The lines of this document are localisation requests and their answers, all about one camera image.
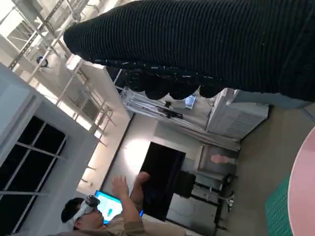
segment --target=green cutting mat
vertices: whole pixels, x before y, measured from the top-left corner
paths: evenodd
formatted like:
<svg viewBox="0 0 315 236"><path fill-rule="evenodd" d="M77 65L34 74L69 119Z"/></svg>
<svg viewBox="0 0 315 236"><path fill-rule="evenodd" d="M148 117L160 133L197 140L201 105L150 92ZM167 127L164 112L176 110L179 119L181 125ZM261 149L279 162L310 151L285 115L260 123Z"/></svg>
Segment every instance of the green cutting mat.
<svg viewBox="0 0 315 236"><path fill-rule="evenodd" d="M268 197L265 203L269 236L292 236L287 212L289 177Z"/></svg>

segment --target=table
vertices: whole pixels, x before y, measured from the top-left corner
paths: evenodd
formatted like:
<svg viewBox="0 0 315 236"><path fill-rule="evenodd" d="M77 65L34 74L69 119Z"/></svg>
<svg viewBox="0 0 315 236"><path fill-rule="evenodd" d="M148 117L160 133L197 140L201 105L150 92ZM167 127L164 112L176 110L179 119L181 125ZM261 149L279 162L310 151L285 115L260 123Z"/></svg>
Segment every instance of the table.
<svg viewBox="0 0 315 236"><path fill-rule="evenodd" d="M288 214L294 236L315 234L315 128L303 142L292 168Z"/></svg>

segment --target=floor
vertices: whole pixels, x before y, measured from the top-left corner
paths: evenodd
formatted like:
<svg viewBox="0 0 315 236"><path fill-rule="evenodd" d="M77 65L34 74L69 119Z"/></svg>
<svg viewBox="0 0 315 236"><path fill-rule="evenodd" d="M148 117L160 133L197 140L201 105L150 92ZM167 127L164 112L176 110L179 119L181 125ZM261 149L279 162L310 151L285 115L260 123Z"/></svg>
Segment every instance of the floor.
<svg viewBox="0 0 315 236"><path fill-rule="evenodd" d="M307 107L315 116L315 105ZM273 108L242 143L235 204L226 226L231 236L267 236L264 202L290 174L295 156L314 124L299 110Z"/></svg>

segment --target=man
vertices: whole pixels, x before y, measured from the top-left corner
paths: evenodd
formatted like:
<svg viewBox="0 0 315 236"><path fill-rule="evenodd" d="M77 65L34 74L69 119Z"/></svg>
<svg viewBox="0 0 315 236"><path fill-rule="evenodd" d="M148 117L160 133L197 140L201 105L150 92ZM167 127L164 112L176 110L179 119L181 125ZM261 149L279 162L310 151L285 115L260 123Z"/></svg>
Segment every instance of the man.
<svg viewBox="0 0 315 236"><path fill-rule="evenodd" d="M131 196L128 194L126 177L115 177L112 180L113 194L119 198L123 212L112 221L103 225L103 216L97 208L76 218L80 210L82 198L70 200L64 207L61 218L63 223L72 224L73 231L61 233L58 236L185 236L184 229L179 227L142 220L139 211L142 210L143 191L141 185L150 178L146 172L137 176Z"/></svg>

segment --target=monitor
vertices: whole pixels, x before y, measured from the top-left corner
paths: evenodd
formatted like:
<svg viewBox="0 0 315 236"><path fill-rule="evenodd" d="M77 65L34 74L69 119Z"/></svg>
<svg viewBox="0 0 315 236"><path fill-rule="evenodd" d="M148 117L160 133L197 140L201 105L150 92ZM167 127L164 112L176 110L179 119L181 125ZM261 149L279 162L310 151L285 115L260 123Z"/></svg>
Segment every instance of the monitor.
<svg viewBox="0 0 315 236"><path fill-rule="evenodd" d="M97 209L103 214L104 225L108 224L116 215L123 211L121 202L114 196L108 193L103 193L99 190L95 192L95 196L100 200L100 204L97 206Z"/></svg>

